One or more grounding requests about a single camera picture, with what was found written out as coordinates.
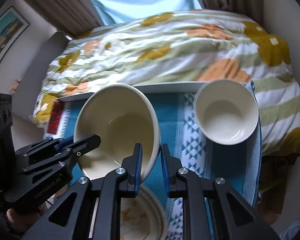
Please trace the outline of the person's left hand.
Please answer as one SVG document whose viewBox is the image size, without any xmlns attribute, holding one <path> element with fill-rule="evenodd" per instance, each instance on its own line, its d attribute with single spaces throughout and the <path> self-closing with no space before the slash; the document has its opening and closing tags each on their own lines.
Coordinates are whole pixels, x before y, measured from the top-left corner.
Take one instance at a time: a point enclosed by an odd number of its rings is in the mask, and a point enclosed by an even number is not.
<svg viewBox="0 0 300 240">
<path fill-rule="evenodd" d="M 20 215 L 13 209 L 9 209 L 6 215 L 12 228 L 20 232 L 25 232 L 45 213 L 47 210 L 46 203 L 43 203 L 38 209 L 38 212 L 31 215 Z"/>
</svg>

